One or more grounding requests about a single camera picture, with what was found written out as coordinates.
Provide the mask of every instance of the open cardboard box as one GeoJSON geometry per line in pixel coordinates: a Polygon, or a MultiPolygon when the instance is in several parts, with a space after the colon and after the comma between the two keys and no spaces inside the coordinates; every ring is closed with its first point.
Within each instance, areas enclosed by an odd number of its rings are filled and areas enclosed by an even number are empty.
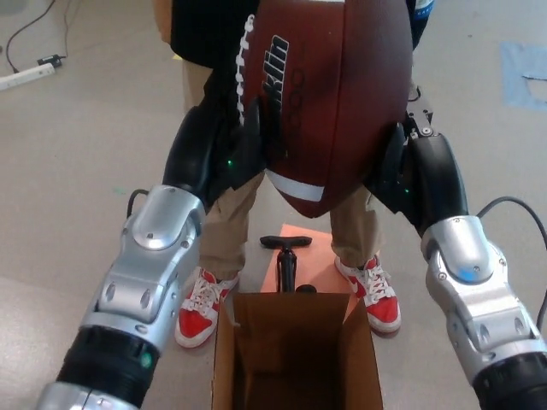
{"type": "Polygon", "coordinates": [[[381,410],[367,311],[344,294],[259,293],[221,305],[213,410],[381,410]]]}

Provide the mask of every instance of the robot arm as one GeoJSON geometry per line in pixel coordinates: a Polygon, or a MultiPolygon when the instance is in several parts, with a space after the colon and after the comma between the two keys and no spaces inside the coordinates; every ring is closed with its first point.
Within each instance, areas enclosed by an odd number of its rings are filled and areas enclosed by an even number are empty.
{"type": "Polygon", "coordinates": [[[420,90],[365,185],[421,237],[426,286],[481,408],[547,408],[547,346],[509,286],[507,261],[469,215],[448,140],[420,90]]]}
{"type": "Polygon", "coordinates": [[[121,231],[121,251],[93,296],[62,368],[37,410],[136,410],[172,335],[181,285],[199,259],[205,215],[228,188],[264,168],[260,104],[233,130],[227,72],[215,70],[185,117],[165,166],[121,231]]]}

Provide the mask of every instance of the black cable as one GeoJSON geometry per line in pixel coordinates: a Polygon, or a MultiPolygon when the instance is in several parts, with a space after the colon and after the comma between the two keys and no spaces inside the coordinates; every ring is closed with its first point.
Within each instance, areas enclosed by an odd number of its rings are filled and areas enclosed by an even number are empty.
{"type": "Polygon", "coordinates": [[[19,35],[23,30],[26,30],[28,27],[30,27],[31,25],[33,25],[37,21],[40,21],[41,19],[43,19],[45,17],[45,15],[47,15],[50,12],[51,8],[54,6],[56,1],[57,0],[51,0],[51,3],[48,6],[48,8],[40,16],[38,16],[36,19],[31,21],[30,23],[28,23],[28,24],[24,25],[23,27],[21,27],[19,30],[14,32],[11,35],[11,37],[9,38],[8,43],[6,44],[6,59],[8,60],[9,66],[14,71],[14,74],[17,74],[19,72],[19,70],[17,68],[15,68],[13,62],[11,62],[11,59],[9,58],[9,46],[11,45],[11,42],[14,41],[14,38],[17,37],[17,35],[19,35]]]}
{"type": "MultiPolygon", "coordinates": [[[[516,203],[517,205],[521,205],[526,211],[528,211],[528,213],[532,216],[533,220],[536,222],[536,225],[539,228],[539,232],[541,232],[541,236],[544,239],[545,249],[547,249],[547,232],[545,231],[544,224],[541,222],[541,219],[538,217],[538,214],[536,214],[534,210],[526,202],[522,201],[519,198],[515,198],[514,196],[501,196],[493,200],[492,202],[490,202],[484,208],[482,208],[480,212],[477,214],[477,216],[479,218],[482,218],[483,216],[488,214],[488,212],[490,212],[492,208],[494,208],[496,205],[502,202],[516,203]]],[[[541,331],[541,326],[544,323],[545,311],[547,311],[547,290],[545,291],[544,300],[541,303],[541,308],[539,309],[539,313],[538,313],[538,319],[536,321],[536,326],[538,327],[540,331],[541,331]]]]}
{"type": "Polygon", "coordinates": [[[73,0],[68,0],[67,6],[65,7],[65,11],[62,15],[62,20],[65,25],[65,57],[68,57],[68,31],[70,30],[70,26],[74,23],[74,20],[76,19],[76,15],[79,12],[79,7],[82,5],[82,0],[80,0],[78,5],[76,6],[76,10],[74,11],[71,21],[68,22],[68,11],[70,10],[72,1],[73,0]]]}
{"type": "Polygon", "coordinates": [[[133,204],[135,203],[135,199],[139,195],[148,195],[150,192],[148,190],[134,190],[129,196],[129,201],[127,201],[127,213],[126,217],[129,218],[131,214],[133,213],[133,204]]]}

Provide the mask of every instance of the brown football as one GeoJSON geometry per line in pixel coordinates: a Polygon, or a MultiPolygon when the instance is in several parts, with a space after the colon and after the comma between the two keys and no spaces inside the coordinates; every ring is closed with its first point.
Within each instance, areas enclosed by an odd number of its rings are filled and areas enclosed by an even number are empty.
{"type": "Polygon", "coordinates": [[[280,138],[268,177],[318,217],[360,186],[404,120],[409,12],[404,0],[262,0],[237,64],[240,111],[261,96],[280,138]]]}

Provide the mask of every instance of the khaki pants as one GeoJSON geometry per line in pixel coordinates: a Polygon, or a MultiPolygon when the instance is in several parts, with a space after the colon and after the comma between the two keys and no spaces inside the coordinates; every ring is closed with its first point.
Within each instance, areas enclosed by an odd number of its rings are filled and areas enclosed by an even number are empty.
{"type": "MultiPolygon", "coordinates": [[[[172,0],[154,0],[156,22],[162,40],[169,43],[172,0]]],[[[210,70],[182,62],[184,112],[198,105],[210,70]]],[[[264,174],[254,177],[238,190],[229,190],[210,210],[201,239],[200,267],[218,279],[232,278],[245,264],[244,246],[248,239],[249,211],[264,174]]],[[[357,190],[330,213],[332,250],[348,266],[358,267],[379,251],[381,235],[375,199],[364,187],[357,190]]]]}

